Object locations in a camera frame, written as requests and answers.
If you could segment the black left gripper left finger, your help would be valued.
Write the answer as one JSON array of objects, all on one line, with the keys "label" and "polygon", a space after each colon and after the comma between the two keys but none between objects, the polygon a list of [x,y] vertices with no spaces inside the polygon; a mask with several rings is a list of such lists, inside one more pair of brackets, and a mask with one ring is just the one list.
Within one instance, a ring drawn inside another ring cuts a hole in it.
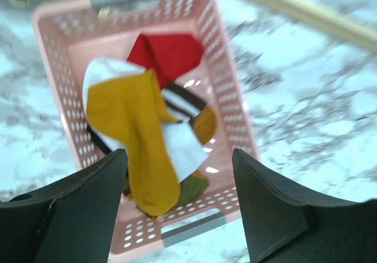
[{"label": "black left gripper left finger", "polygon": [[107,262],[127,164],[118,149],[1,202],[1,262]]}]

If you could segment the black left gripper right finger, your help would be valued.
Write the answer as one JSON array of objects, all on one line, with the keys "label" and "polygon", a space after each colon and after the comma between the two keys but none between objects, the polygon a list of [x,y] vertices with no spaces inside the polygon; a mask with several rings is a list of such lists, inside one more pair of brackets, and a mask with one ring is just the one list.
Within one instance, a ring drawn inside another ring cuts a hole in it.
[{"label": "black left gripper right finger", "polygon": [[241,149],[233,173],[251,262],[376,262],[376,200],[309,189]]}]

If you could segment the black sock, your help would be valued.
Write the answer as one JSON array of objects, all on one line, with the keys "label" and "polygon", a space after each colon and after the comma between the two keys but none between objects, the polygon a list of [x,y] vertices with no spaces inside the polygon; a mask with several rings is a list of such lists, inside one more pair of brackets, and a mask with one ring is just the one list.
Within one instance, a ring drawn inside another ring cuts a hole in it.
[{"label": "black sock", "polygon": [[103,142],[103,140],[96,134],[93,129],[88,125],[87,131],[91,135],[91,139],[94,144],[105,154],[108,155],[112,153],[112,150]]}]

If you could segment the green striped sock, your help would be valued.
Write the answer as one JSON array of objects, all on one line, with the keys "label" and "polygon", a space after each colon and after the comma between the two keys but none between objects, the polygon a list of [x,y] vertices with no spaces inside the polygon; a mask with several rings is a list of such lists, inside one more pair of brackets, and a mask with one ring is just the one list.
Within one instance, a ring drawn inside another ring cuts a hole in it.
[{"label": "green striped sock", "polygon": [[[186,179],[184,179],[180,183],[180,197],[178,199],[178,202],[166,213],[171,212],[172,210],[184,206],[197,198],[199,198],[209,187],[209,179],[207,176],[201,173],[201,171],[196,170],[193,172],[190,176],[188,176]],[[125,184],[123,186],[123,195],[129,200],[133,201],[133,196],[131,194],[131,189],[129,185],[128,180],[128,173],[126,175]],[[157,216],[151,216],[149,214],[146,214],[149,218],[156,219]]]}]

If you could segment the mustard sock striped cuff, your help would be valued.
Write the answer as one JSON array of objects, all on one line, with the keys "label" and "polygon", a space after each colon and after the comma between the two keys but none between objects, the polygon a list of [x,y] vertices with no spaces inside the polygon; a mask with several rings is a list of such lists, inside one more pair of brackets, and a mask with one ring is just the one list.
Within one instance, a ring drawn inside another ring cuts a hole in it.
[{"label": "mustard sock striped cuff", "polygon": [[86,116],[94,129],[125,146],[136,205],[151,216],[168,212],[178,202],[182,181],[161,124],[178,121],[167,111],[154,70],[89,87]]}]

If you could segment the red sock white pattern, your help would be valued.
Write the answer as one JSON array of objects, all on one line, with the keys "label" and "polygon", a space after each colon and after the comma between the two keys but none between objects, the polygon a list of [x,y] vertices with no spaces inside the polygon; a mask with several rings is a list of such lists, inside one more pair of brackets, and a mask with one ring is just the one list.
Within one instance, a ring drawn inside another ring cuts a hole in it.
[{"label": "red sock white pattern", "polygon": [[161,88],[196,68],[203,56],[202,44],[191,34],[140,34],[127,61],[156,72]]}]

